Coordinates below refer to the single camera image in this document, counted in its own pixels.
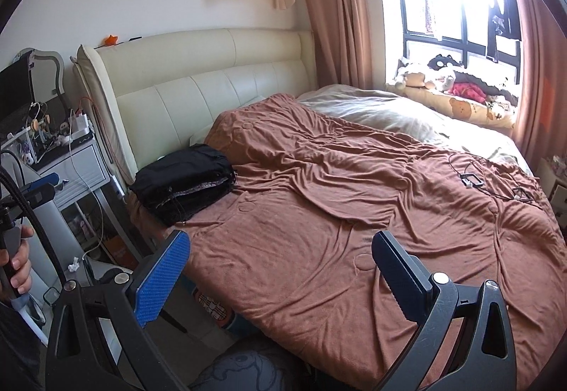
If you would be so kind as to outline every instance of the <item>bed sheet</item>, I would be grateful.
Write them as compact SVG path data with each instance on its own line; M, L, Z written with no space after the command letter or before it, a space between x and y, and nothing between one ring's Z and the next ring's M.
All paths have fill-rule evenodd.
M237 173L228 196L175 227L191 236L185 274L313 366L370 390L415 331L371 256L388 229L410 254L453 281L496 280L509 306L525 389L567 326L567 252L545 194L511 163L472 157L401 133L324 116L289 95L223 113L206 142ZM469 168L501 195L465 188ZM135 198L143 234L170 230ZM454 323L425 383L443 369Z
M493 162L515 163L532 175L526 160L509 137L444 116L409 98L337 84L303 94L298 101L327 116L405 133L422 143L472 153Z

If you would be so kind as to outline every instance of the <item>blue textured pad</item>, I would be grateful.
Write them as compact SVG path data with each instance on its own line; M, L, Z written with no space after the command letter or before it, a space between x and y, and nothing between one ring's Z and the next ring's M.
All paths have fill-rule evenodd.
M418 266L387 231L374 235L372 257L405 318L418 324L425 322L429 315L427 301L432 289L423 273L425 267Z
M134 314L142 327L157 319L191 253L187 233L179 232L136 292Z

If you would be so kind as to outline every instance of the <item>human hand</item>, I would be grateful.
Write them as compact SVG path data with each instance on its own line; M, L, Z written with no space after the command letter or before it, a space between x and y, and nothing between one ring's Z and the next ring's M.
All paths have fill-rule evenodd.
M32 286L32 278L29 274L32 269L32 263L29 261L29 244L25 239L33 236L33 228L22 226L22 243L16 254L12 258L12 266L16 274L10 280L12 287L18 289L20 294L29 292ZM8 263L10 257L7 250L0 250L0 266ZM5 287L0 284L0 292L2 299L7 299Z

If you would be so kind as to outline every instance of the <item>finger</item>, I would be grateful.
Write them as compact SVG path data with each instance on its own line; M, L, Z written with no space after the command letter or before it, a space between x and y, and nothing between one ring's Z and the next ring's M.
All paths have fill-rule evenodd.
M18 287L18 293L20 295L27 294L31 290L31 288L32 288L32 276L30 274L26 279L26 282L24 282L22 285Z
M31 271L31 269L32 269L32 262L27 260L25 265L22 267L22 269L16 272L16 275L10 280L12 287L17 289L24 282L26 282L26 279L29 277L29 272Z
M8 251L0 250L0 266L4 266L6 263L8 263L9 259L10 256L8 255Z
M32 237L34 234L35 231L31 226L28 225L22 226L22 239L27 239L28 237Z
M28 241L22 241L18 251L12 258L13 269L18 271L22 264L29 260L29 244Z

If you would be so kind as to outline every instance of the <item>headboard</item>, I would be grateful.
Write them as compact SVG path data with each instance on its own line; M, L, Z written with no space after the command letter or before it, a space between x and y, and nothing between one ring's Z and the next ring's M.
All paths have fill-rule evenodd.
M81 45L79 95L113 173L137 171L189 145L223 111L283 92L316 89L310 31L181 31L99 48Z

